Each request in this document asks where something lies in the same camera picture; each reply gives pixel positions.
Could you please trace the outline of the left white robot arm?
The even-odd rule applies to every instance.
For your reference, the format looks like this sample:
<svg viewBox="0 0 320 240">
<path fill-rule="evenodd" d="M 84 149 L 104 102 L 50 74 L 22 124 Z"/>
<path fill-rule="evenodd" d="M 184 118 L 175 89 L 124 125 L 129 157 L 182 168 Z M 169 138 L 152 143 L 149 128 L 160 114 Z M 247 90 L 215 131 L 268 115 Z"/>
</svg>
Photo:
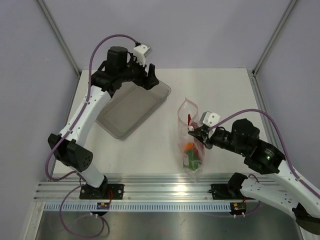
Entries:
<svg viewBox="0 0 320 240">
<path fill-rule="evenodd" d="M 56 160 L 80 175 L 97 199 L 108 194 L 108 179 L 92 163 L 93 153 L 85 149 L 87 136 L 101 110 L 123 83 L 132 82 L 150 90 L 159 84 L 155 66 L 146 65 L 151 47 L 138 43 L 129 52 L 112 46 L 94 73 L 89 73 L 88 90 L 81 105 L 59 134 L 51 134 L 48 143 Z"/>
</svg>

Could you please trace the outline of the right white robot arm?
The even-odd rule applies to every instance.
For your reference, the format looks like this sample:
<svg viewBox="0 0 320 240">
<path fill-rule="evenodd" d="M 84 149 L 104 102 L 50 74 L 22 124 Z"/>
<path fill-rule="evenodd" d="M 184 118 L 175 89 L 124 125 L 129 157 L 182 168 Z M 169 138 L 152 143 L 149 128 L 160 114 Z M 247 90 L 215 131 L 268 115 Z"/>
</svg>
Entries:
<svg viewBox="0 0 320 240">
<path fill-rule="evenodd" d="M 266 175 L 285 189 L 285 192 L 278 192 L 244 174 L 234 173 L 226 189 L 230 197 L 242 195 L 256 199 L 286 213 L 304 230 L 319 235 L 320 190 L 295 168 L 290 168 L 289 160 L 280 150 L 261 140 L 260 130 L 249 120 L 236 120 L 231 131 L 223 127 L 211 130 L 202 125 L 191 128 L 188 133 L 207 149 L 215 146 L 243 156 L 244 164 L 251 170 Z"/>
</svg>

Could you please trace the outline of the orange fruit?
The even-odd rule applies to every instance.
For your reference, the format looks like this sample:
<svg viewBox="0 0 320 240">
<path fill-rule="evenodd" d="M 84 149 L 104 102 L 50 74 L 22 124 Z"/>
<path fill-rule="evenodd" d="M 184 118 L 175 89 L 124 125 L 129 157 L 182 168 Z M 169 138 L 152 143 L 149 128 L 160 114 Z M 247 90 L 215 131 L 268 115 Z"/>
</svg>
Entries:
<svg viewBox="0 0 320 240">
<path fill-rule="evenodd" d="M 195 148 L 195 144 L 193 142 L 188 142 L 183 145 L 183 150 L 184 151 L 189 151 Z"/>
</svg>

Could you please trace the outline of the green bell pepper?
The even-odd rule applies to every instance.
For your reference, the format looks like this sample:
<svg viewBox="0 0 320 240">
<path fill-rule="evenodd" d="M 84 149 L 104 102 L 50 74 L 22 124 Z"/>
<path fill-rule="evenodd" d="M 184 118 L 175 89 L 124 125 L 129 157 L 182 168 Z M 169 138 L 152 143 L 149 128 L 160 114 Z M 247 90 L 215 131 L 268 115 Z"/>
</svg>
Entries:
<svg viewBox="0 0 320 240">
<path fill-rule="evenodd" d="M 183 167 L 195 171 L 202 165 L 201 156 L 196 148 L 187 149 L 182 155 Z"/>
</svg>

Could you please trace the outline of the clear zip top bag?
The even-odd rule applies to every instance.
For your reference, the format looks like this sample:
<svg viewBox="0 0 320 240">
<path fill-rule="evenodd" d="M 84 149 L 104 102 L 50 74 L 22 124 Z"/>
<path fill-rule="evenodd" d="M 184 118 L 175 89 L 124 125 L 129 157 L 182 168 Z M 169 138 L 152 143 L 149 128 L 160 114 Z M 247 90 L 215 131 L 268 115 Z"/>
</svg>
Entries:
<svg viewBox="0 0 320 240">
<path fill-rule="evenodd" d="M 183 166 L 183 146 L 189 142 L 194 143 L 195 148 L 198 150 L 202 164 L 197 170 L 190 170 L 183 167 L 184 172 L 189 179 L 197 183 L 203 172 L 205 149 L 203 145 L 194 137 L 188 134 L 188 131 L 200 127 L 199 109 L 198 106 L 191 100 L 185 98 L 183 103 L 177 110 L 177 134 L 178 134 L 178 148 L 180 152 L 180 158 Z"/>
</svg>

